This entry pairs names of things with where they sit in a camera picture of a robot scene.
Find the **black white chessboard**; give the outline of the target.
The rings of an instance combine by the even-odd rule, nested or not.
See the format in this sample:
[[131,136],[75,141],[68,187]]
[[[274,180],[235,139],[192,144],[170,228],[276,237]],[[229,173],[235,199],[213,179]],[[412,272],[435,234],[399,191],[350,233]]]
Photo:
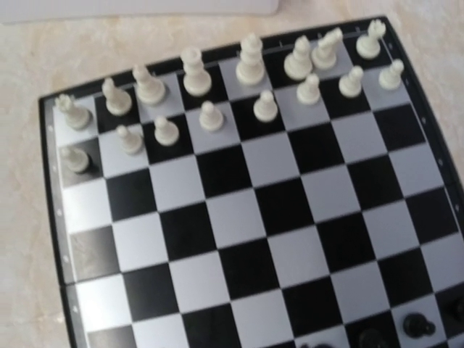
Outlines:
[[[357,39],[372,19],[339,23],[337,62],[319,70],[321,97],[297,99],[283,62],[294,42],[330,28],[263,38],[266,73],[257,86],[236,79],[237,43],[203,53],[212,89],[183,87],[179,58],[154,63],[162,102],[134,99],[109,113],[102,81],[67,89],[91,121],[73,130],[39,99],[46,200],[71,347],[358,347],[362,331],[389,347],[461,347],[463,322],[448,305],[463,296],[463,187],[401,41],[391,24],[380,54],[361,58]],[[404,63],[398,89],[380,72]],[[361,66],[362,91],[339,80]],[[254,103],[270,90],[276,118],[260,122]],[[225,118],[210,133],[204,100]],[[172,146],[154,120],[174,122]],[[116,128],[142,136],[133,155]],[[70,171],[61,149],[90,159]],[[413,339],[413,312],[436,326]]]

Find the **white plastic compartment tray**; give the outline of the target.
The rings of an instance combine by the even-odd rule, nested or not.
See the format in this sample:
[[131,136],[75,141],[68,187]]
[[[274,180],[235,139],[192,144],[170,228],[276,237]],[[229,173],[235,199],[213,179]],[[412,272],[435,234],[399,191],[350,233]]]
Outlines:
[[1,22],[35,22],[126,15],[271,15],[275,0],[1,0]]

